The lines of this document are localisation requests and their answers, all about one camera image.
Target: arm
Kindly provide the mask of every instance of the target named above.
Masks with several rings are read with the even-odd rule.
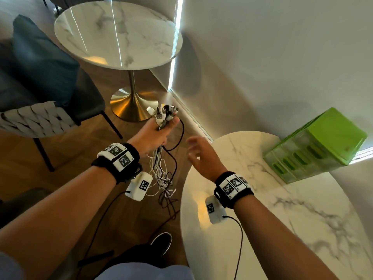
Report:
[[[215,150],[202,137],[190,137],[188,143],[188,158],[194,168],[215,183],[227,171]],[[238,199],[234,211],[269,280],[338,280],[321,259],[255,196]]]
[[[161,131],[150,119],[128,143],[140,156],[167,141],[174,118]],[[0,230],[0,251],[15,259],[27,279],[46,279],[68,253],[116,181],[105,168],[90,167]]]

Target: white marble tabletop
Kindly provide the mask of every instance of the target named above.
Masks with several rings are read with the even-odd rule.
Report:
[[[352,204],[329,173],[285,185],[268,167],[262,151],[277,136],[235,132],[212,143],[227,169],[242,174],[255,196],[314,251],[340,280],[373,279],[371,248]],[[205,199],[215,185],[192,167],[181,200],[181,232],[196,280],[233,279],[241,231],[233,220],[212,225]],[[227,214],[236,217],[234,211]],[[237,279],[267,279],[246,237]]]
[[[56,19],[54,32],[72,54],[118,70],[166,64],[182,46],[181,33],[165,16],[140,5],[117,1],[73,6]]]

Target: hand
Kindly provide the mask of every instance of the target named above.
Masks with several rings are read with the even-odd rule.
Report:
[[[159,126],[156,123],[156,118],[152,117],[137,134],[128,140],[128,143],[137,149],[140,157],[144,157],[167,143],[167,136],[179,121],[178,117],[174,117],[163,129],[158,131]]]
[[[211,144],[201,136],[191,136],[186,142],[189,144],[189,161],[203,177],[215,183],[227,168],[224,167]]]

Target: gold table base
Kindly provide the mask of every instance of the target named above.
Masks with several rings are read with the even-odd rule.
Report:
[[[149,106],[158,107],[158,100],[154,96],[137,94],[133,70],[128,71],[130,88],[121,88],[116,91],[111,100],[110,107],[115,115],[127,122],[141,122],[151,116],[146,110]]]

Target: right hand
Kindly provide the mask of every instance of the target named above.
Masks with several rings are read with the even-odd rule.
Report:
[[[211,144],[201,136],[191,136],[186,142],[189,144],[189,161],[203,177],[215,183],[227,168],[224,167]]]

